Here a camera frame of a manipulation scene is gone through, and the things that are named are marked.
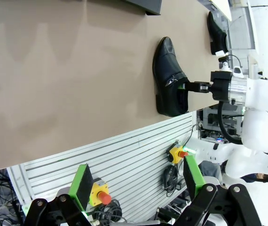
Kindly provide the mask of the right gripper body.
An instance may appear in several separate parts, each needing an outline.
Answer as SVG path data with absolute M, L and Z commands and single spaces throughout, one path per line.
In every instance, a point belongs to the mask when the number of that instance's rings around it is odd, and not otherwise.
M 213 99 L 217 101 L 229 101 L 229 85 L 231 83 L 232 72 L 214 71 L 211 72 L 210 91 Z

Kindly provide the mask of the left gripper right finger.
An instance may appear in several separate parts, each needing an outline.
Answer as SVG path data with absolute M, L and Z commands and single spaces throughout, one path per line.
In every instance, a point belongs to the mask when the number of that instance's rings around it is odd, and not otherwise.
M 191 204 L 176 219 L 177 226 L 197 226 L 209 215 L 218 214 L 228 226 L 261 226 L 262 223 L 242 184 L 223 188 L 206 183 L 192 155 L 184 157 L 183 176 Z

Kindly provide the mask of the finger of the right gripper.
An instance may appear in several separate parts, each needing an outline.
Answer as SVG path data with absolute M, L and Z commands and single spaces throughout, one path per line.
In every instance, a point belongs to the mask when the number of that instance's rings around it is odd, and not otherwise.
M 185 82 L 178 87 L 178 89 L 191 91 L 191 92 L 210 92 L 211 83 L 209 82 Z

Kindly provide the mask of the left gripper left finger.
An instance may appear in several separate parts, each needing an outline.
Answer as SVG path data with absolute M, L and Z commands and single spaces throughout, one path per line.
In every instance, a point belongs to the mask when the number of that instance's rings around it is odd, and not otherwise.
M 89 226 L 83 214 L 89 202 L 93 177 L 88 164 L 78 167 L 67 193 L 56 196 L 52 201 L 38 198 L 32 201 L 24 224 L 26 226 Z

